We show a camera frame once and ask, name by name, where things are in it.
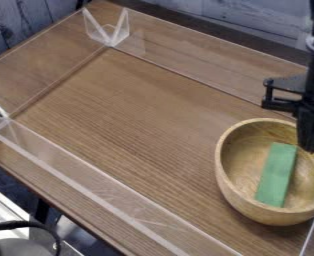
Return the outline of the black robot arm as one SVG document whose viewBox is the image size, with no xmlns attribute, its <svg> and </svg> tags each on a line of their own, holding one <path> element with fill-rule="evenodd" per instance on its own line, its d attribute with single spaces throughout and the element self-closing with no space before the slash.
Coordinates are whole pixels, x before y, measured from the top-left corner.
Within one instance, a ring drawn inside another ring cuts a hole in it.
<svg viewBox="0 0 314 256">
<path fill-rule="evenodd" d="M 264 80 L 261 107 L 292 114 L 296 118 L 297 144 L 305 152 L 314 153 L 314 0 L 309 0 L 309 8 L 312 30 L 305 39 L 311 53 L 307 72 Z"/>
</svg>

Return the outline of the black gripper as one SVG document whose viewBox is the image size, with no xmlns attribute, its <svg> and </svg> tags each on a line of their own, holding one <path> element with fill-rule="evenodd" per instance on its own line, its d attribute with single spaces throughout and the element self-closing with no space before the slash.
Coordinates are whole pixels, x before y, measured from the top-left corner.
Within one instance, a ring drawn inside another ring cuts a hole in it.
<svg viewBox="0 0 314 256">
<path fill-rule="evenodd" d="M 305 45 L 311 53 L 307 72 L 295 76 L 267 78 L 263 81 L 265 94 L 261 107 L 297 115 L 297 142 L 307 152 L 314 152 L 314 36 L 307 37 Z M 300 95 L 301 98 L 293 100 L 275 97 L 275 90 Z"/>
</svg>

